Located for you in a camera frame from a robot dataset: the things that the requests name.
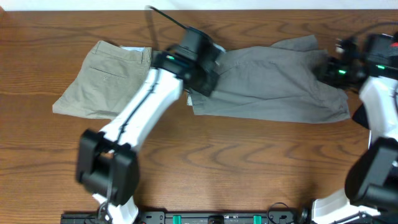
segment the wood grain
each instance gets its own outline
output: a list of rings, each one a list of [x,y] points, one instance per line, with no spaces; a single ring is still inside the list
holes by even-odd
[[[332,52],[335,39],[396,11],[170,11],[227,49],[270,45],[315,34]],[[161,47],[182,30],[160,16]],[[393,33],[392,27],[375,32]],[[0,223],[58,223],[64,211],[97,204],[74,181],[77,143],[107,120],[52,113],[98,40],[152,45],[141,11],[8,12],[0,23]],[[349,94],[351,112],[360,104]],[[139,206],[182,210],[292,207],[343,187],[367,146],[350,120],[301,124],[194,116],[185,98],[161,117],[139,154]]]

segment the white wall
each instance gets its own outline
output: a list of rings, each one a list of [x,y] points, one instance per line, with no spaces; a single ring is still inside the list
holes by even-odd
[[[398,0],[0,0],[6,11],[227,9],[398,9]]]

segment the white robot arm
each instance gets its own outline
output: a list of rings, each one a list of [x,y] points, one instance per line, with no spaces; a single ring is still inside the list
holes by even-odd
[[[350,170],[345,189],[313,202],[310,219],[317,224],[350,223],[398,209],[398,38],[383,34],[369,39],[370,76],[359,91],[369,149]]]
[[[119,116],[80,139],[76,180],[94,193],[104,222],[132,224],[136,219],[132,195],[139,181],[137,153],[163,112],[184,88],[209,96],[216,86],[213,69],[225,50],[203,32],[185,30],[180,45],[156,56],[146,81]]]

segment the black cable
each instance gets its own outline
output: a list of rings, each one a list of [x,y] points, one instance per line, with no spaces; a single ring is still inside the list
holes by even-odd
[[[155,12],[159,13],[160,15],[162,15],[162,16],[168,18],[170,21],[174,22],[176,25],[180,26],[181,28],[183,28],[183,29],[186,29],[186,28],[187,28],[186,26],[182,25],[181,23],[179,23],[179,22],[176,21],[175,19],[171,18],[170,16],[166,15],[164,12],[158,10],[158,9],[155,8],[154,6],[146,6],[146,7],[148,7],[149,9],[152,9],[152,10],[154,10]]]
[[[105,213],[108,215],[109,223],[112,223],[112,215],[109,213],[109,202],[111,201],[112,197],[112,188],[113,188],[113,175],[114,175],[114,168],[115,168],[115,160],[114,157],[111,159],[111,163],[109,165],[109,181],[108,181],[108,189],[106,189],[106,201],[105,201]]]
[[[99,205],[98,211],[97,211],[97,217],[96,217],[97,220],[102,220],[105,218],[105,216],[102,216],[103,212],[104,213],[108,212],[108,209],[107,209],[107,207],[105,207],[105,205],[106,205],[106,202],[103,202],[102,204]]]
[[[292,209],[290,209],[289,208],[289,206],[287,206],[285,203],[283,203],[283,202],[276,202],[276,203],[273,203],[269,208],[268,208],[268,211],[267,211],[267,218],[268,218],[268,220],[272,223],[272,224],[279,224],[279,223],[276,223],[276,222],[274,222],[272,219],[273,218],[270,218],[269,217],[269,211],[273,208],[273,206],[275,206],[275,205],[285,205],[286,207],[287,207],[287,209],[289,209],[289,211],[291,212],[291,214],[293,215],[293,221],[291,221],[291,222],[289,222],[289,223],[286,223],[286,224],[291,224],[291,223],[294,223],[294,212],[292,211]]]
[[[361,34],[367,32],[367,31],[369,31],[371,29],[374,29],[376,27],[379,27],[379,26],[390,26],[390,25],[397,25],[398,26],[398,21],[395,21],[395,22],[380,22],[380,23],[377,23],[377,24],[373,24],[373,25],[365,27],[365,28],[363,28],[363,29],[361,29],[359,31],[356,31],[354,34],[351,35],[351,37],[356,37],[358,35],[361,35]]]
[[[95,215],[94,214],[90,214],[84,219],[83,223],[84,224],[95,224],[95,223],[93,223],[93,219],[94,219],[94,222],[95,222],[95,220],[96,220]]]
[[[151,52],[151,57],[150,59],[153,60],[153,50],[159,50],[159,43],[157,41],[156,37],[156,30],[155,30],[155,24],[154,24],[154,19],[152,18],[152,10],[146,10],[145,11],[145,18],[147,21],[148,29],[149,29],[149,34],[150,34],[150,39],[152,40],[152,52]]]
[[[388,224],[388,222],[385,222],[384,220],[381,220],[381,219],[379,219],[379,218],[376,218],[376,217],[374,217],[374,216],[372,216],[372,215],[369,215],[368,213],[366,213],[366,212],[363,212],[363,213],[361,213],[362,215],[365,215],[366,217],[368,217],[368,218],[370,218],[372,221],[378,221],[379,223],[383,223],[383,224]]]
[[[170,45],[170,46],[168,46],[167,48],[166,48],[166,51],[171,51],[171,50],[174,50],[174,49],[176,49],[177,47],[179,46],[179,44],[172,44],[172,45]]]

